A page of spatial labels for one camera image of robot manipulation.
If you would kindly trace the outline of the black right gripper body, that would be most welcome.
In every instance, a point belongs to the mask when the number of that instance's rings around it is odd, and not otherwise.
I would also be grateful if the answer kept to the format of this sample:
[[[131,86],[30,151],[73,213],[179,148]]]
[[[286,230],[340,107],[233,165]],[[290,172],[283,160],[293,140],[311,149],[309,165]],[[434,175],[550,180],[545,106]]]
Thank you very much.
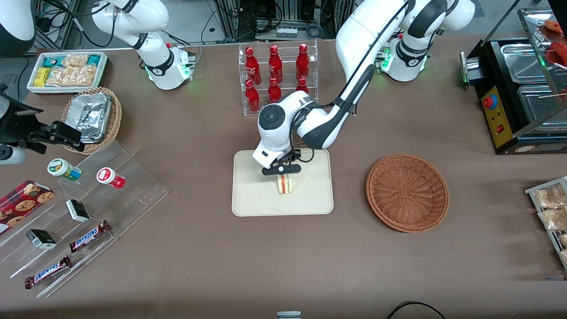
[[[0,85],[0,141],[4,145],[26,147],[28,137],[42,127],[36,115],[44,112],[44,110],[30,107],[9,97],[5,93],[7,88],[5,84]]]

